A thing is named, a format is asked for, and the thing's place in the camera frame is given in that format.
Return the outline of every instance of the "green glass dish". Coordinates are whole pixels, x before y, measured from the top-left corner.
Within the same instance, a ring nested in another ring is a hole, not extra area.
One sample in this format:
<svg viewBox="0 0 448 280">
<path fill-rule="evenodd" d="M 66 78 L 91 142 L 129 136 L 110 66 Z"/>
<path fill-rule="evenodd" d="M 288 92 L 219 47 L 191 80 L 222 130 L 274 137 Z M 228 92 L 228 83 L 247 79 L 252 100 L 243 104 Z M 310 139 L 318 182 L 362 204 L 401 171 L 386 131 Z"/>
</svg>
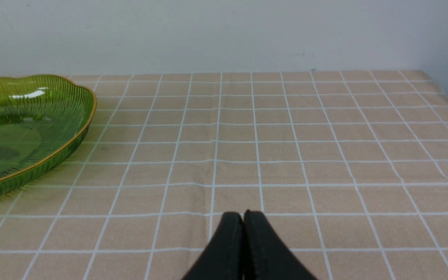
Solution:
<svg viewBox="0 0 448 280">
<path fill-rule="evenodd" d="M 52 170 L 80 145 L 94 93 L 55 75 L 0 78 L 0 195 Z"/>
</svg>

